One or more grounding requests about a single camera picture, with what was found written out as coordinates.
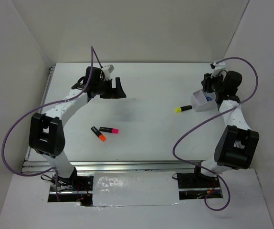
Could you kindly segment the pink highlighter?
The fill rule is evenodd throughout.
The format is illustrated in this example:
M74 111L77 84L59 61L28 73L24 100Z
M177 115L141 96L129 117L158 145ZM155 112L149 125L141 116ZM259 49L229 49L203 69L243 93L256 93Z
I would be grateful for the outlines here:
M99 128L100 132L106 132L106 133L113 133L113 134L118 134L119 130L116 128L110 128L110 127L100 127Z

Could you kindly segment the yellow highlighter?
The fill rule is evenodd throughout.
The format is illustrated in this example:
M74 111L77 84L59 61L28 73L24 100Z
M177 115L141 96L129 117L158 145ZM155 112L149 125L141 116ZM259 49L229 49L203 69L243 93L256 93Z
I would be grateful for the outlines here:
M180 113L180 112L183 112L183 111L191 110L192 108L193 108L192 105L181 106L181 107L177 107L175 109L175 112Z

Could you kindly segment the orange highlighter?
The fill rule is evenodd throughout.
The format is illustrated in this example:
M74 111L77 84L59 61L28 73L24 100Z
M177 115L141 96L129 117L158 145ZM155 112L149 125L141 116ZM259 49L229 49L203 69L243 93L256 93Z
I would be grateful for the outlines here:
M106 137L95 126L92 126L91 130L102 142L106 140Z

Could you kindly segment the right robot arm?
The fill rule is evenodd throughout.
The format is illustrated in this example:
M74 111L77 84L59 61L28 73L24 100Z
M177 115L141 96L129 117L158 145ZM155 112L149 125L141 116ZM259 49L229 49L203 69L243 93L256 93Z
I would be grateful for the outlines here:
M193 93L192 107L196 112L217 107L225 124L214 156L201 163L192 181L198 187L205 186L209 177L227 170L248 169L259 141L259 133L253 131L242 114L238 87L242 75L235 71L219 70L206 73L201 81L202 89Z

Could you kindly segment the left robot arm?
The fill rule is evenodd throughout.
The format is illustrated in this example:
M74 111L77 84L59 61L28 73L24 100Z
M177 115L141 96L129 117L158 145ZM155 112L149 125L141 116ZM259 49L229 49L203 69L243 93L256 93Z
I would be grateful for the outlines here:
M122 99L126 94L120 78L112 86L113 65L101 68L87 67L85 76L75 83L68 95L44 114L35 113L31 118L29 146L42 155L56 169L58 180L67 190L74 190L83 179L69 162L65 152L63 127L69 119L97 95L102 99Z

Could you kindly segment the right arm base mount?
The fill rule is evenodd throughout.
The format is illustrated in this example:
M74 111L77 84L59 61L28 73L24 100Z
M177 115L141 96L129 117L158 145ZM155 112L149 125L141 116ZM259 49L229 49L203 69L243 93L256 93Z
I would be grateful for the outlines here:
M194 173L175 173L172 178L177 181L179 199L222 198L219 180L215 177L196 175Z

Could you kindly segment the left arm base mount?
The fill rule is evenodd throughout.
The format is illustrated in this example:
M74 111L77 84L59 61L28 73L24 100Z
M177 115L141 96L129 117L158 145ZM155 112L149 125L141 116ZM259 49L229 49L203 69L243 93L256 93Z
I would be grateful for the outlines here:
M51 182L48 202L78 202L81 206L93 206L94 176L82 176L75 184L66 184L58 179L55 185L55 176L48 179Z

